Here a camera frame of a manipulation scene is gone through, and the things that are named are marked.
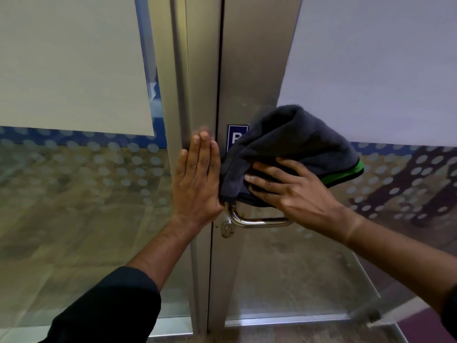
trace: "white frosted film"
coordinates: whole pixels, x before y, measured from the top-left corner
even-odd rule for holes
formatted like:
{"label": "white frosted film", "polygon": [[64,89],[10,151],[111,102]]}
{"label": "white frosted film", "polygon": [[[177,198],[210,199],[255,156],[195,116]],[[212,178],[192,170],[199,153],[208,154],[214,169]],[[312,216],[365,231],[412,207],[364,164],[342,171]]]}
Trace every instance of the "white frosted film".
{"label": "white frosted film", "polygon": [[279,105],[351,141],[457,146],[457,0],[303,0]]}
{"label": "white frosted film", "polygon": [[0,125],[153,135],[134,0],[0,0]]}

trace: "cleaning cloth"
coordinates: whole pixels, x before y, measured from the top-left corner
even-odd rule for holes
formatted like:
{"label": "cleaning cloth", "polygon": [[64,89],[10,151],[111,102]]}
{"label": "cleaning cloth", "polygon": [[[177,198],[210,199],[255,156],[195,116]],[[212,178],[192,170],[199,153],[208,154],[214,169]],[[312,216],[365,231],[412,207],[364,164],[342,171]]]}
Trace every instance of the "cleaning cloth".
{"label": "cleaning cloth", "polygon": [[343,136],[300,106],[281,106],[249,125],[249,130],[227,152],[221,166],[220,199],[270,207],[248,190],[243,178],[249,173],[275,181],[254,170],[255,161],[297,176],[294,170],[276,162],[278,156],[301,162],[327,187],[363,173],[363,163]]}

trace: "sign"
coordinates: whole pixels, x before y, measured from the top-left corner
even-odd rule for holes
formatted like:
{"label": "sign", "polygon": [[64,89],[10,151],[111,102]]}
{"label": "sign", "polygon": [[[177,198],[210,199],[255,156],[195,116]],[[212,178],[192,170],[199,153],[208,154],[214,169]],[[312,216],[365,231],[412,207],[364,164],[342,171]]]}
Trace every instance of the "sign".
{"label": "sign", "polygon": [[249,125],[227,125],[227,151],[238,138],[243,136],[249,129]]}

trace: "black sleeve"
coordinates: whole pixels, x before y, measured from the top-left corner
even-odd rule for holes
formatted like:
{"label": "black sleeve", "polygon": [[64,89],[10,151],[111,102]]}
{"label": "black sleeve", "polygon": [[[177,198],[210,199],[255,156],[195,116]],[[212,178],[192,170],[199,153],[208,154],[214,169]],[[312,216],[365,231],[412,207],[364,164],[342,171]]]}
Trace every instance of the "black sleeve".
{"label": "black sleeve", "polygon": [[444,304],[441,322],[451,336],[457,340],[457,286],[452,289]]}
{"label": "black sleeve", "polygon": [[144,272],[119,267],[55,317],[42,343],[144,343],[160,301],[157,286]]}

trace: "stainless steel door handle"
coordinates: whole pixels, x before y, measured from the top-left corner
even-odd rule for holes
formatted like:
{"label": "stainless steel door handle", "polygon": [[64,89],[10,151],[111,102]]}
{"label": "stainless steel door handle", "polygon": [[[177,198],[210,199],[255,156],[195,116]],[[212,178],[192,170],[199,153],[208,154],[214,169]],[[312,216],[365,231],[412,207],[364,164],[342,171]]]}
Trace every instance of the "stainless steel door handle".
{"label": "stainless steel door handle", "polygon": [[261,228],[261,227],[279,227],[279,226],[288,226],[293,224],[293,221],[290,221],[286,217],[281,218],[264,218],[264,219],[245,219],[241,217],[237,211],[236,206],[233,204],[228,204],[228,214],[232,224],[244,227],[244,228]]}

